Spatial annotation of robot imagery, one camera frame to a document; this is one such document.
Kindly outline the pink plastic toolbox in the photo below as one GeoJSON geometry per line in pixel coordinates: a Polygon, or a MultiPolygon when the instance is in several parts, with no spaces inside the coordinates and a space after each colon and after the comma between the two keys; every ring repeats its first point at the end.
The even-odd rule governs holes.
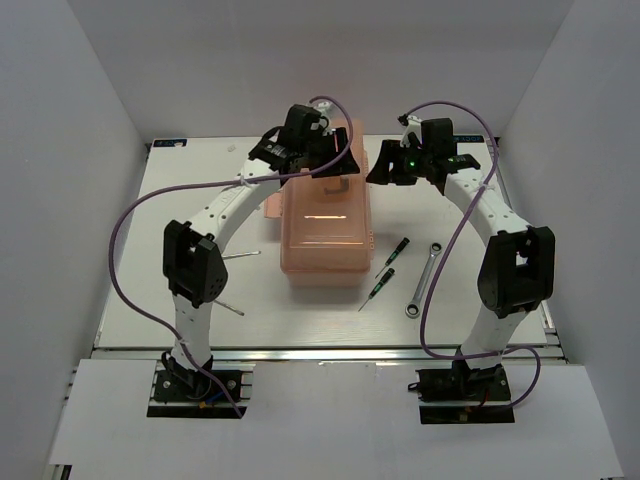
{"type": "Polygon", "coordinates": [[[358,174],[289,180],[264,202],[280,221],[280,268],[293,287],[356,287],[374,251],[363,124],[353,121],[358,174]]]}

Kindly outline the large green screwdriver tip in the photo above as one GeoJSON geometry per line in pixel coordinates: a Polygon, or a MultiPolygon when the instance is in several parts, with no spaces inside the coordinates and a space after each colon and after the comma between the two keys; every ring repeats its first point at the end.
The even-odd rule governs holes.
{"type": "Polygon", "coordinates": [[[244,257],[257,256],[257,255],[260,255],[261,253],[262,252],[260,250],[249,251],[249,252],[241,252],[241,253],[233,253],[233,254],[223,255],[222,258],[223,258],[223,260],[227,261],[227,260],[239,259],[239,258],[244,258],[244,257]]]}

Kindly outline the silver ratchet wrench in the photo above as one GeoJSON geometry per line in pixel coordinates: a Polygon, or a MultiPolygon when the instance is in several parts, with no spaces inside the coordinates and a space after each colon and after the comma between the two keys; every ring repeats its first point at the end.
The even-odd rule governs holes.
{"type": "Polygon", "coordinates": [[[412,298],[405,306],[405,314],[410,319],[416,319],[421,312],[420,303],[425,295],[429,279],[441,252],[442,245],[440,243],[434,242],[431,244],[429,256],[422,270],[418,284],[414,290],[412,298]]]}

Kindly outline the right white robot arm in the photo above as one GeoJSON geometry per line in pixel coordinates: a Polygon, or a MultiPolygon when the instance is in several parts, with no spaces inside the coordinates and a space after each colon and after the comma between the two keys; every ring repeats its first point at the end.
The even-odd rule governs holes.
{"type": "Polygon", "coordinates": [[[467,215],[485,246],[477,279],[481,309],[456,354],[466,364],[451,374],[453,390],[472,399],[486,389],[484,370],[500,364],[518,325],[551,296],[555,236],[521,218],[490,188],[475,157],[458,152],[451,119],[403,115],[399,122],[402,138],[382,142],[367,182],[412,186],[426,179],[467,215]]]}

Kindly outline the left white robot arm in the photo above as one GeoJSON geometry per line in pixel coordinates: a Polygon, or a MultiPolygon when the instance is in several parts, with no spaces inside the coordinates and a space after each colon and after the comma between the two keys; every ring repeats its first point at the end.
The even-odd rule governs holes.
{"type": "Polygon", "coordinates": [[[282,125],[257,141],[236,176],[221,183],[213,201],[188,220],[172,220],[165,227],[162,267],[174,301],[176,330],[170,357],[182,368],[176,384],[188,398],[202,398],[211,387],[210,317],[228,281],[222,258],[227,244],[288,181],[359,173],[353,140],[351,118],[337,127],[316,99],[295,104],[282,125]]]}

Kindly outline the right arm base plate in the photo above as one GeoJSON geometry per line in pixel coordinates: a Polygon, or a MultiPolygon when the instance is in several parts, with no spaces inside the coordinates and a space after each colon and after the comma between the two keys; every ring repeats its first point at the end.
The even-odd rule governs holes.
{"type": "Polygon", "coordinates": [[[515,422],[511,390],[501,364],[469,370],[462,361],[416,371],[407,390],[419,402],[422,425],[482,425],[515,422]]]}

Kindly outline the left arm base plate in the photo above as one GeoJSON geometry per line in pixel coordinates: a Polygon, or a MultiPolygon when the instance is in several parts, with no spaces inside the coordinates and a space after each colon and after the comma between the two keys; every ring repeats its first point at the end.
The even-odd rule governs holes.
{"type": "Polygon", "coordinates": [[[223,367],[212,374],[224,385],[239,413],[222,388],[200,372],[180,378],[167,369],[156,369],[146,416],[164,419],[239,420],[247,410],[252,393],[253,373],[223,367]]]}

